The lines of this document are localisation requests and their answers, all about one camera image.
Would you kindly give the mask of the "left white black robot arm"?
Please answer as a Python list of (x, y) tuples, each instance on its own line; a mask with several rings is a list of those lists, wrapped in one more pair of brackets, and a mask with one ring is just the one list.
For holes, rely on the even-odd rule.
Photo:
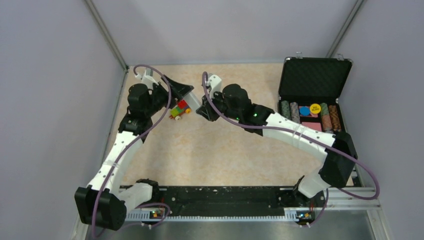
[(100, 169), (87, 184), (79, 187), (74, 199), (83, 224), (117, 231), (127, 214), (141, 204), (154, 207), (160, 202), (158, 183), (141, 180), (120, 191), (123, 177), (149, 132), (157, 126), (152, 117), (162, 108), (174, 108), (186, 101), (194, 86), (176, 82), (166, 75), (160, 84), (151, 76), (128, 89), (126, 113), (119, 123), (113, 146)]

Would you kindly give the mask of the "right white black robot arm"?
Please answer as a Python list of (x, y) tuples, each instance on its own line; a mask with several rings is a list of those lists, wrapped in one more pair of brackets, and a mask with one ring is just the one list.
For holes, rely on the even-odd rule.
[(347, 132), (322, 132), (296, 123), (278, 112), (254, 103), (244, 109), (229, 108), (222, 92), (202, 84), (203, 97), (198, 113), (210, 122), (218, 118), (262, 137), (282, 141), (321, 161), (321, 165), (301, 177), (293, 200), (299, 206), (307, 206), (314, 196), (333, 187), (347, 186), (357, 156), (352, 137)]

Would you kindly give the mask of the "white remote control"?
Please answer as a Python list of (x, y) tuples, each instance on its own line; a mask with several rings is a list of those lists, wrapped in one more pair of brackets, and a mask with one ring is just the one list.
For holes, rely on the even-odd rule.
[(202, 106), (202, 102), (197, 98), (197, 96), (193, 92), (188, 93), (184, 97), (184, 100), (191, 108), (191, 111), (194, 113), (196, 113), (197, 110)]

